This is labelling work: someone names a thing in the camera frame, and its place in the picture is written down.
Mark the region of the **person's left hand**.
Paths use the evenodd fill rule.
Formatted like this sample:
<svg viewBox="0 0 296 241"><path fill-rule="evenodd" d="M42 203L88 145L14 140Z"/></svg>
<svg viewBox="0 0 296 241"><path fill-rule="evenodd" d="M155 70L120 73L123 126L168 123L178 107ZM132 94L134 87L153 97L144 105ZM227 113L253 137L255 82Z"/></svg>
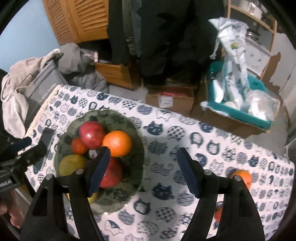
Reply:
<svg viewBox="0 0 296 241"><path fill-rule="evenodd" d="M19 229L23 226L24 219L18 207L14 190L11 190L10 194L6 193L4 197L1 197L1 215L6 213L11 217L10 222L12 226Z"/></svg>

